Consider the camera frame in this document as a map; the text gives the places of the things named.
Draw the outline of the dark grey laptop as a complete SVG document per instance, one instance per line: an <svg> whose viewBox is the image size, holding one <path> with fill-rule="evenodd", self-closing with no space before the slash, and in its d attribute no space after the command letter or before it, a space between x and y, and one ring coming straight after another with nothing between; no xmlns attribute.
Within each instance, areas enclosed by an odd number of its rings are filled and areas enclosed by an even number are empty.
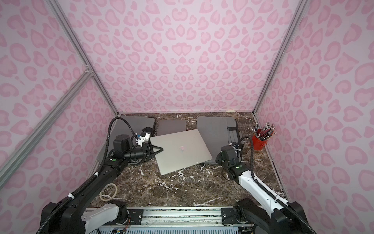
<svg viewBox="0 0 374 234"><path fill-rule="evenodd" d="M160 120L157 136L168 135L186 131L186 120Z"/></svg>

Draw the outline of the silver laptop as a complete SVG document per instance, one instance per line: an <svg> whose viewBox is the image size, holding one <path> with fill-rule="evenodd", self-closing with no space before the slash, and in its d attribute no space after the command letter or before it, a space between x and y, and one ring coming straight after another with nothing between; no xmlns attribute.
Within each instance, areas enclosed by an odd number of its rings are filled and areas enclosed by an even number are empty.
<svg viewBox="0 0 374 234"><path fill-rule="evenodd" d="M179 171L212 159L200 132L195 130L154 136L150 142L163 148L156 160L161 175Z"/></svg>

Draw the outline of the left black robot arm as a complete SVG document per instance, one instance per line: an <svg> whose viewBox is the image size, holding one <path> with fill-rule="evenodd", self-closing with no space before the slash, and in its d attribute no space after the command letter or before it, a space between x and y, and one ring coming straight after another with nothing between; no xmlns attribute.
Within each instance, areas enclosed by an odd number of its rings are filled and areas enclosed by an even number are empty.
<svg viewBox="0 0 374 234"><path fill-rule="evenodd" d="M149 161L163 152L162 147L143 142L141 146L133 147L129 135L118 135L113 141L113 149L105 145L104 157L99 169L90 176L75 191L69 193L58 203L49 203L41 215L38 234L84 234L89 233L88 221L82 220L82 215L91 201L113 182L127 167Z"/></svg>

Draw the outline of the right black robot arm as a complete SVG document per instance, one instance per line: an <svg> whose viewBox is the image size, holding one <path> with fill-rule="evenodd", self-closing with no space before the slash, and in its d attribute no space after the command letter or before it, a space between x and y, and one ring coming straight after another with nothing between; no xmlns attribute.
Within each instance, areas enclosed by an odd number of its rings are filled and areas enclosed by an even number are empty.
<svg viewBox="0 0 374 234"><path fill-rule="evenodd" d="M237 202L237 220L252 222L268 234L315 234L301 205L291 203L271 190L254 173L253 160L246 165L239 161L237 153L234 146L224 146L215 161L231 180L246 189L260 204L251 199Z"/></svg>

